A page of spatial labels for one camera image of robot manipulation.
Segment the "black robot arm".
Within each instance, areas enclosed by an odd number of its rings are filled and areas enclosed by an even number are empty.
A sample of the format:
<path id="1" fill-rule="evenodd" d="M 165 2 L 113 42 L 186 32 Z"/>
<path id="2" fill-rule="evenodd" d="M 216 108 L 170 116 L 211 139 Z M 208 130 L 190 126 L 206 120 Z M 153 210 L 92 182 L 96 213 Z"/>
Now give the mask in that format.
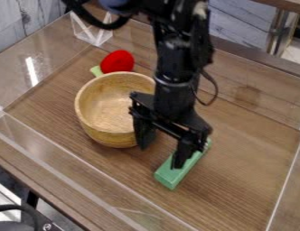
<path id="1" fill-rule="evenodd" d="M 67 8 L 92 26 L 120 28 L 136 14 L 144 14 L 152 26 L 156 47 L 155 92 L 129 93 L 132 128 L 137 146 L 145 148 L 156 131 L 178 140 L 170 167 L 179 169 L 196 151 L 203 151 L 210 124 L 195 113 L 199 78 L 212 62 L 214 47 L 208 34 L 207 0 L 97 0 L 117 16 L 103 23 L 84 8 L 80 0 L 61 0 Z"/>

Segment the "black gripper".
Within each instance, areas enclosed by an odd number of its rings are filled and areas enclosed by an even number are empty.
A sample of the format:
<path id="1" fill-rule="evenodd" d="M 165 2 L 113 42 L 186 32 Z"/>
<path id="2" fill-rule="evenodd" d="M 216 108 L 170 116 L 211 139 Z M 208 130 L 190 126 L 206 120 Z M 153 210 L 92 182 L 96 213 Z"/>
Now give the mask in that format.
<path id="1" fill-rule="evenodd" d="M 144 150 L 148 147 L 156 138 L 156 130 L 165 133 L 178 141 L 170 168 L 180 169 L 194 153 L 204 150 L 212 127 L 192 108 L 178 115 L 157 112 L 155 96 L 148 93 L 131 92 L 129 99 L 129 115 L 139 148 Z"/>

